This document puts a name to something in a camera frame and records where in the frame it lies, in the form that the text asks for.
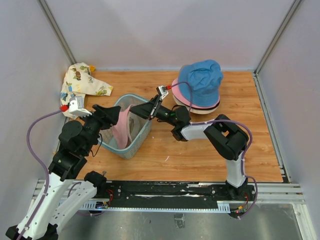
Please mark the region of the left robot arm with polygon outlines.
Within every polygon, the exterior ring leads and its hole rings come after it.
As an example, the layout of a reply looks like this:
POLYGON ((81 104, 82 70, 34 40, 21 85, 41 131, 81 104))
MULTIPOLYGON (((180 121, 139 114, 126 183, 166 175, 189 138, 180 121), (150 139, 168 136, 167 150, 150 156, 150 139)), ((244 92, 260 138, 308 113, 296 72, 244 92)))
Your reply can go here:
POLYGON ((79 188, 63 203, 60 200, 87 163, 86 157, 98 144, 101 130, 116 125, 120 106, 93 105, 93 111, 82 110, 84 124, 71 120, 58 136, 58 151, 49 166, 45 166, 45 182, 31 209, 23 220, 8 228, 11 240, 56 240, 69 219, 89 199, 107 193, 107 179, 100 173, 89 172, 79 188))

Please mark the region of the pink bucket hat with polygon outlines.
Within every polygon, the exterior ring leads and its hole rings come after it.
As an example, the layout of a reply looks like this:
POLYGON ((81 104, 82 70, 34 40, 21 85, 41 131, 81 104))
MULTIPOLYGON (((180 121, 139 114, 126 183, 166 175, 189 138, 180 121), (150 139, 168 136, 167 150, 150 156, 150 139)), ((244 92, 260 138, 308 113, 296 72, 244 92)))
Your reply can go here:
POLYGON ((179 81, 176 78, 171 85, 173 96, 186 105, 210 107, 220 101, 220 82, 179 81))

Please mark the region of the beige bucket hat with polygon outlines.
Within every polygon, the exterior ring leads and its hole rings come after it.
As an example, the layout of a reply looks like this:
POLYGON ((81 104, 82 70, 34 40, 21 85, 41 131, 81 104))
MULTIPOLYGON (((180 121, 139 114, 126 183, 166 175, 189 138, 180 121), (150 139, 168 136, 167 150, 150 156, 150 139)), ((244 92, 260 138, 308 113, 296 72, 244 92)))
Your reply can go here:
MULTIPOLYGON (((173 96, 173 99, 175 101, 175 103, 178 105, 178 106, 184 106, 187 108, 187 110, 190 109, 190 106, 187 105, 187 104, 184 104, 183 102, 181 102, 180 100, 178 100, 175 96, 173 96)), ((213 113, 216 109, 213 109, 213 110, 196 110, 196 109, 192 109, 190 110, 191 113, 194 113, 194 114, 198 114, 198 115, 207 115, 207 114, 210 114, 210 113, 213 113)))

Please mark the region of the light pink hat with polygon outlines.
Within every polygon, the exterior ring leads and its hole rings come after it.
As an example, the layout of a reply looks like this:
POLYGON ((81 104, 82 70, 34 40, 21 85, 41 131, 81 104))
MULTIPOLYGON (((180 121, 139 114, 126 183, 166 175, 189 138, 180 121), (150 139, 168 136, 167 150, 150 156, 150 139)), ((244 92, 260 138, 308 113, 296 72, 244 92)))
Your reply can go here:
POLYGON ((122 150, 131 144, 139 133, 140 123, 138 117, 130 112, 129 105, 124 111, 119 114, 118 123, 111 127, 113 137, 117 143, 117 148, 122 150))

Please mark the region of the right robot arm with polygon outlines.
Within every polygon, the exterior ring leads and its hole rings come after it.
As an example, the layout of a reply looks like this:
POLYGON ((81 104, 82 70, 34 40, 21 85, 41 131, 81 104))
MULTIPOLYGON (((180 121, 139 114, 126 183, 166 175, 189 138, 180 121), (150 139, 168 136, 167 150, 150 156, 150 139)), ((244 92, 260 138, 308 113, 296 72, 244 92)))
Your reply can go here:
POLYGON ((220 114, 213 120, 191 122, 189 110, 182 105, 172 109, 162 106, 156 95, 150 101, 129 108, 129 111, 145 120, 157 119, 171 126, 176 141, 208 140, 225 159, 227 167, 226 196, 238 200, 245 195, 248 177, 244 170, 244 155, 252 142, 252 134, 244 132, 238 122, 220 114))

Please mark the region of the blue bucket hat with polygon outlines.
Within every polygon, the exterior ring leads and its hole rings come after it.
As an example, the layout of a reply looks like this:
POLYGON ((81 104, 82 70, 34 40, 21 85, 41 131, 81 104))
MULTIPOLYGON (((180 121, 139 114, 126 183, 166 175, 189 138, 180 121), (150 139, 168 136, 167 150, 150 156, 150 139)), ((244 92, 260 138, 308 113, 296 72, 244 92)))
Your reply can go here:
POLYGON ((184 65, 172 90, 184 104, 192 103, 200 108, 211 108, 220 100, 219 88, 224 75, 218 62, 212 59, 184 65))

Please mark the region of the grey plastic laundry basket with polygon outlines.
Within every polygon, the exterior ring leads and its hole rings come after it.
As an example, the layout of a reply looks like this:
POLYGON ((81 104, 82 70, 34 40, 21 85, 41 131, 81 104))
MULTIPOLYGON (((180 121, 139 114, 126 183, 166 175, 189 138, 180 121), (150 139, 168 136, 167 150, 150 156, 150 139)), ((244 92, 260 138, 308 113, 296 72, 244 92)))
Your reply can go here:
POLYGON ((117 124, 100 131, 101 146, 123 159, 133 158, 151 131, 152 123, 130 112, 130 108, 147 102, 136 94, 122 95, 114 104, 120 107, 117 124))

